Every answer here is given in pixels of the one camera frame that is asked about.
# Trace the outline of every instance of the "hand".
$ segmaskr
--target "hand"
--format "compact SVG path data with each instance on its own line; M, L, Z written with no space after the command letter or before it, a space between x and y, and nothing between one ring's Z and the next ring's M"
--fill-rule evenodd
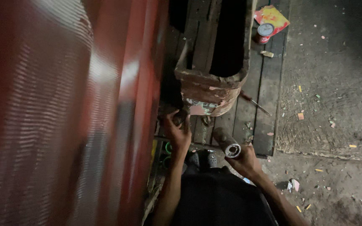
M249 145L241 146L241 152L237 159L228 157L225 157L225 159L239 174L253 182L264 174L262 166L255 156L254 147L251 143Z
M184 129L181 130L182 123L179 126L174 125L173 117L179 110L174 111L164 117L163 126L164 133L167 138L170 139L171 146L173 147L173 152L176 157L186 156L188 152L189 145L191 144L191 128L189 126L189 116L188 115L184 121Z

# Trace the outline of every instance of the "green ring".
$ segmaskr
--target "green ring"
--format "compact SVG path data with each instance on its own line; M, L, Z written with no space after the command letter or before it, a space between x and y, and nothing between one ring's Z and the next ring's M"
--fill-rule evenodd
M166 164L165 164L165 162L166 162L166 160L167 160L168 158L171 158L171 157L170 157L170 156L167 156L165 159L163 159L163 162L162 162L163 168L165 168L165 169L168 169L168 167L166 167Z
M166 152L168 154L171 154L171 151L173 150L173 147L171 146L170 142L166 144Z

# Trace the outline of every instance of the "can lid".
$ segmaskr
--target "can lid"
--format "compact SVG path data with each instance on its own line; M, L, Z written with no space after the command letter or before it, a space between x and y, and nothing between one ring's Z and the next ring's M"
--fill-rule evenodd
M262 36L269 36L274 30L275 27L271 23L264 23L258 27L258 33Z

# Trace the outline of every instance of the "metal roller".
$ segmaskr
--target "metal roller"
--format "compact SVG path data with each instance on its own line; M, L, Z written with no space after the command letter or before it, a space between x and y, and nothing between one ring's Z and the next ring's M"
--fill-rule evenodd
M241 146L222 127L213 131L213 138L219 143L220 148L228 158L236 158L241 152Z

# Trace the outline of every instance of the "red and yellow paper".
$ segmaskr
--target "red and yellow paper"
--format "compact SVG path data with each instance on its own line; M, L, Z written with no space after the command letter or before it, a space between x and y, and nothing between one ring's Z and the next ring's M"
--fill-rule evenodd
M275 30L271 36L279 33L290 24L290 22L273 5L265 6L261 10L255 11L254 18L259 24L271 23L275 26Z

